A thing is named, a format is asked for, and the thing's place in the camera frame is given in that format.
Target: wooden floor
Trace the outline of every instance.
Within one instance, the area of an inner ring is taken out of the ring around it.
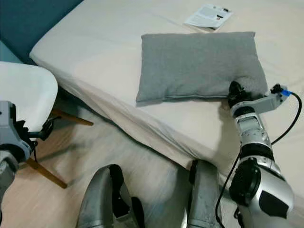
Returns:
[[[68,188],[21,165],[2,203],[1,227],[74,228],[93,174],[111,163],[122,167],[131,195],[141,199],[147,228],[182,227],[190,193],[188,171],[84,108],[62,100],[56,106],[94,122],[83,126],[58,120],[50,137],[39,141],[38,161],[67,182]],[[232,218],[235,208],[233,202],[223,200],[227,228],[238,227]]]

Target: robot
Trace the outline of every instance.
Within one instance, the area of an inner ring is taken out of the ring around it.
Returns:
[[[291,127],[271,143],[259,114],[275,110],[290,94],[299,101],[298,113]],[[229,193],[237,203],[235,218],[240,226],[291,227],[286,218],[293,208],[294,195],[275,163],[272,144],[286,135],[295,124],[302,109],[301,99],[280,85],[275,85],[270,95],[253,99],[239,83],[232,82],[228,103],[240,135],[240,153],[221,192],[216,167],[202,160],[193,162],[190,171],[193,188],[187,227],[224,227],[218,207],[237,162]],[[14,180],[19,163],[26,161],[37,145],[30,138],[45,139],[52,130],[52,123],[46,123],[39,133],[29,133],[23,125],[24,121],[16,121],[15,105],[0,101],[0,203]],[[130,196],[121,168],[112,164],[100,168],[89,183],[77,228],[111,228],[115,223],[123,223],[129,228],[144,228],[144,212],[140,200]]]

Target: gray pillow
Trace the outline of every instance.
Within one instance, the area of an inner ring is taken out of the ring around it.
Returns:
[[[221,98],[232,81],[253,96],[267,83],[257,57],[254,32],[146,34],[136,101]]]

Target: white bed sheet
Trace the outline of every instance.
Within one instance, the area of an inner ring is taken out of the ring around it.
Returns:
[[[190,100],[136,106],[141,72],[141,35],[192,33],[184,20],[203,3],[234,15],[220,32],[255,31],[268,86],[287,85],[304,97],[304,3],[296,0],[85,0],[33,48],[30,57],[58,83],[136,140],[189,168],[206,159],[227,173],[239,140],[225,102]],[[262,115],[271,139],[291,123],[296,100]],[[274,146],[277,163],[295,193],[304,198],[303,114]]]

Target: wall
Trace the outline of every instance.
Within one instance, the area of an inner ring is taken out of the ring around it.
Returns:
[[[21,61],[0,40],[0,61],[21,63]]]

